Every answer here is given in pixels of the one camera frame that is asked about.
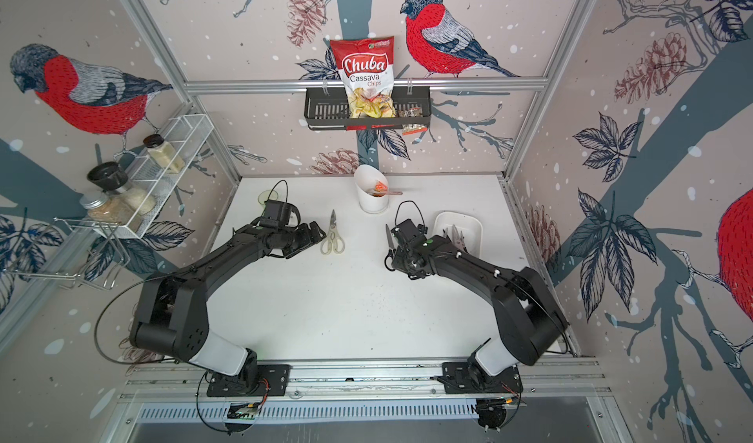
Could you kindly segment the small black scissors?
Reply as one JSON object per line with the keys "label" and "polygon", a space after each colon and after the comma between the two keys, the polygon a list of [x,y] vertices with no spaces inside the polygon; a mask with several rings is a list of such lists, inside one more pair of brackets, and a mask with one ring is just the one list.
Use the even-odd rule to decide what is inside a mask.
{"label": "small black scissors", "polygon": [[386,230],[386,241],[388,246],[387,254],[384,258],[384,267],[389,272],[395,272],[396,268],[394,268],[393,266],[393,261],[395,259],[396,247],[394,245],[393,235],[388,224],[384,227],[384,229]]}

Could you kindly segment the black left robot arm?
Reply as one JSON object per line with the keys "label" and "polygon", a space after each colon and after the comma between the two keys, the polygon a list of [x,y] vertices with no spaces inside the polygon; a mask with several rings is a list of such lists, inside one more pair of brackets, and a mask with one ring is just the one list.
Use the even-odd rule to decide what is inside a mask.
{"label": "black left robot arm", "polygon": [[211,331],[211,296],[243,268],[276,251],[284,260],[321,243],[315,222],[296,227],[247,224],[229,241],[190,266],[145,282],[136,306],[129,343],[177,358],[215,374],[239,376],[251,351]]}

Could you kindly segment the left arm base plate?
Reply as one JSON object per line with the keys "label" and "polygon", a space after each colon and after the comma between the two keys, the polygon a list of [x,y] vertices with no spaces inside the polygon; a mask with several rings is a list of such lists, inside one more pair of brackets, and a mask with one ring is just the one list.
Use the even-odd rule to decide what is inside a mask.
{"label": "left arm base plate", "polygon": [[238,376],[213,372],[209,377],[207,396],[211,398],[282,397],[286,395],[290,365],[252,364]]}

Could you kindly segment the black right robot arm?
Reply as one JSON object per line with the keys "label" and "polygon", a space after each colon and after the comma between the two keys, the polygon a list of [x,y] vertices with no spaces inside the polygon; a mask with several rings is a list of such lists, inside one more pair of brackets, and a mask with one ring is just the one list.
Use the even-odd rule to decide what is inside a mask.
{"label": "black right robot arm", "polygon": [[411,280],[452,280],[492,307],[497,335],[472,354],[470,374],[487,378],[519,364],[532,366],[566,336],[568,321],[536,270],[494,266],[444,237],[427,237],[425,227],[410,219],[386,229],[386,237],[384,265],[391,272],[402,272]]}

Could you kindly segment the cream kitchen scissors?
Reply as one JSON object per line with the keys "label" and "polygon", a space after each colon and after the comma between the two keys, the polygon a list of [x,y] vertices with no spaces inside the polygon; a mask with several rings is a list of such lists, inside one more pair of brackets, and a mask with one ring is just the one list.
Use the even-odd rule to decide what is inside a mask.
{"label": "cream kitchen scissors", "polygon": [[331,212],[329,218],[329,229],[327,230],[327,237],[321,244],[321,253],[323,255],[336,254],[340,255],[345,251],[345,241],[339,235],[337,230],[337,216],[336,212]]}

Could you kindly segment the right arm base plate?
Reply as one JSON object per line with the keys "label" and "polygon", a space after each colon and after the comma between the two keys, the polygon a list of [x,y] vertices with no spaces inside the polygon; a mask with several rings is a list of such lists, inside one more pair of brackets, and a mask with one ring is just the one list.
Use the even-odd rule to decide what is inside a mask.
{"label": "right arm base plate", "polygon": [[468,362],[445,362],[442,373],[435,378],[447,394],[500,394],[519,395],[523,392],[518,369],[514,366],[491,376],[480,366]]}

